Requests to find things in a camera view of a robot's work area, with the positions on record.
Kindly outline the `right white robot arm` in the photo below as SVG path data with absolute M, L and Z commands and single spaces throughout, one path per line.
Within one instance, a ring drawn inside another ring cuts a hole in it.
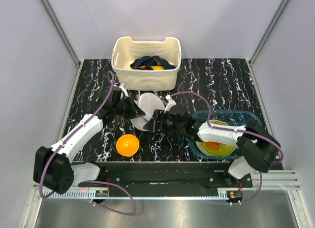
M 143 128 L 150 132 L 177 130 L 191 141 L 217 142 L 238 148 L 241 157 L 235 159 L 223 175 L 224 183 L 230 187 L 236 186 L 241 178 L 251 172 L 267 173 L 272 164 L 283 160 L 280 143 L 258 123 L 224 126 L 187 112 L 173 114 L 155 110 Z

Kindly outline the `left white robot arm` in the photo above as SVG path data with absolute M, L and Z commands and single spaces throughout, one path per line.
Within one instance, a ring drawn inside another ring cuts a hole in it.
M 96 163 L 72 162 L 83 146 L 103 128 L 113 122 L 115 116 L 126 120 L 145 115 L 128 93 L 120 87 L 107 91 L 105 99 L 98 100 L 83 119 L 64 138 L 49 148 L 41 146 L 35 153 L 33 180 L 59 194 L 79 183 L 90 181 L 100 187 L 106 182 L 106 174 Z

